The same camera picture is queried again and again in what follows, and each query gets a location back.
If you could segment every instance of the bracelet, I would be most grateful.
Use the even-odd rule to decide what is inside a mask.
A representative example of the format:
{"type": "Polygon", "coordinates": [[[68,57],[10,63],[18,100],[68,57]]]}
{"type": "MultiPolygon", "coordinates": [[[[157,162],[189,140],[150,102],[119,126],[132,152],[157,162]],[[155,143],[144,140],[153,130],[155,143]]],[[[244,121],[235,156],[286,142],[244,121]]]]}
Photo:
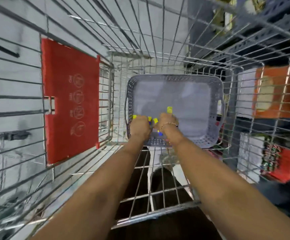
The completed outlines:
{"type": "Polygon", "coordinates": [[[175,125],[176,127],[178,127],[178,124],[176,124],[176,123],[172,123],[172,122],[170,122],[170,123],[165,123],[165,124],[163,124],[163,125],[161,126],[161,128],[159,129],[159,131],[162,131],[162,128],[163,128],[164,125],[175,125]]]}

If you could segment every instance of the forearm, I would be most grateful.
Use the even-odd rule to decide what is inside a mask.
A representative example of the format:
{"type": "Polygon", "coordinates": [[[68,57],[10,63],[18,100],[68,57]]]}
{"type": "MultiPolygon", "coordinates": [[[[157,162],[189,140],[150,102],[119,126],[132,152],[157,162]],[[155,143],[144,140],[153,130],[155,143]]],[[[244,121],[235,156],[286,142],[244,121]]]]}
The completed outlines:
{"type": "Polygon", "coordinates": [[[290,237],[290,219],[286,215],[223,162],[183,137],[175,126],[168,127],[165,134],[171,138],[184,174],[228,239],[290,237]]]}
{"type": "Polygon", "coordinates": [[[139,137],[130,138],[76,190],[34,240],[106,238],[143,143],[139,137]]]}

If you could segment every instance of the person's right hand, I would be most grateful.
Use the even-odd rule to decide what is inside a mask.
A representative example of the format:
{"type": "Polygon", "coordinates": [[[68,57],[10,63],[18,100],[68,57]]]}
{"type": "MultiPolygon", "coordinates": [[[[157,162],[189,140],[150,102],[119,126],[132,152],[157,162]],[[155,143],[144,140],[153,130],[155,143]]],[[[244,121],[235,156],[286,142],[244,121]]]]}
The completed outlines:
{"type": "Polygon", "coordinates": [[[158,123],[154,125],[154,128],[161,131],[164,134],[164,128],[166,128],[165,125],[178,125],[177,118],[172,115],[171,113],[161,113],[158,119],[158,123]]]}

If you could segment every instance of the basket handle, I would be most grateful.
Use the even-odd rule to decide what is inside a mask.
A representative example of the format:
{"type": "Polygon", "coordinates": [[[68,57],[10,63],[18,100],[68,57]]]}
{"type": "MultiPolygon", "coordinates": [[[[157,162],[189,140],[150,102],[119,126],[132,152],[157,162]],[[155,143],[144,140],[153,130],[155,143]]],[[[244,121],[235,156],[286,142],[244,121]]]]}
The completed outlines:
{"type": "Polygon", "coordinates": [[[219,122],[219,124],[218,124],[218,130],[220,130],[221,129],[221,127],[222,127],[222,125],[223,125],[223,122],[224,122],[224,119],[226,118],[226,115],[225,115],[225,102],[224,102],[224,99],[222,98],[221,100],[220,100],[220,102],[221,102],[221,113],[222,113],[222,116],[221,116],[221,118],[220,118],[220,122],[219,122]]]}

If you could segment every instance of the circular icon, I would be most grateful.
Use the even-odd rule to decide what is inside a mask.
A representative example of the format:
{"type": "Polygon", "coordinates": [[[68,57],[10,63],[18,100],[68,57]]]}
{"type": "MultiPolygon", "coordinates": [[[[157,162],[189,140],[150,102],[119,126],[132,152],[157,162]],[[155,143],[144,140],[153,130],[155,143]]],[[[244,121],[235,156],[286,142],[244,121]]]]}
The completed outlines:
{"type": "Polygon", "coordinates": [[[70,135],[82,136],[85,132],[85,124],[82,121],[77,122],[70,130],[70,135]]]}
{"type": "Polygon", "coordinates": [[[73,94],[73,101],[77,104],[81,104],[84,101],[84,94],[82,91],[77,90],[73,94]]]}
{"type": "Polygon", "coordinates": [[[84,116],[84,108],[82,106],[77,106],[74,109],[74,117],[76,119],[81,119],[81,118],[83,118],[83,116],[84,116]]]}
{"type": "Polygon", "coordinates": [[[76,87],[81,88],[84,86],[84,78],[81,74],[74,75],[74,84],[76,87]]]}

